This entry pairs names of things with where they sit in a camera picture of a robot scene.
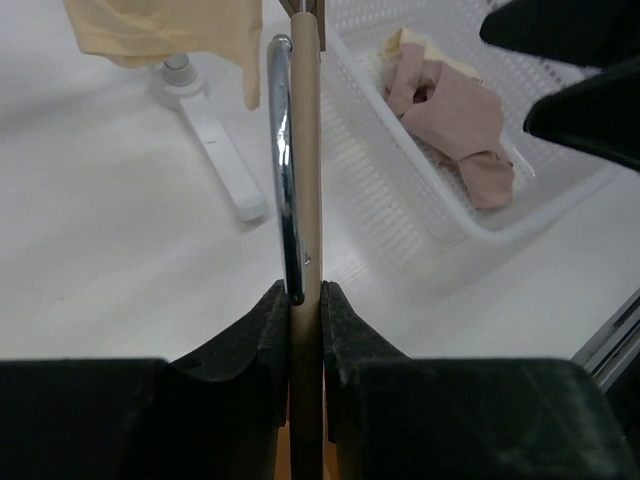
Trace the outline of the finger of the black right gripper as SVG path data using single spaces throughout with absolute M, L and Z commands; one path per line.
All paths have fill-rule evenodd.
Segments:
M 523 130 L 638 172 L 639 58 L 540 99 Z
M 510 1 L 487 15 L 480 38 L 512 52 L 609 68 L 639 55 L 639 3 Z

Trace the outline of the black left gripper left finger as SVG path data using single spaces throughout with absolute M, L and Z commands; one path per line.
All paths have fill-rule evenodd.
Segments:
M 1 365 L 5 479 L 270 479 L 285 422 L 289 303 L 274 283 L 175 361 Z

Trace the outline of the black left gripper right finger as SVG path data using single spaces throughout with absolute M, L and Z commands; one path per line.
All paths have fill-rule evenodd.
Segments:
M 322 287 L 328 437 L 343 479 L 624 479 L 604 395 L 554 358 L 413 359 Z

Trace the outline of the pink underwear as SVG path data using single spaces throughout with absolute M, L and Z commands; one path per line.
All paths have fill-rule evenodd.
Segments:
M 515 172 L 500 142 L 502 103 L 476 69 L 406 27 L 387 38 L 382 57 L 383 97 L 405 130 L 460 175 L 475 208 L 509 205 Z

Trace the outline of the beige clip hanger brown underwear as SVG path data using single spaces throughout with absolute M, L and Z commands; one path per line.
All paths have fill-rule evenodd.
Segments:
M 320 1 L 284 1 L 290 32 L 267 48 L 270 142 L 289 300 L 289 445 L 294 479 L 324 476 L 320 320 L 322 202 Z

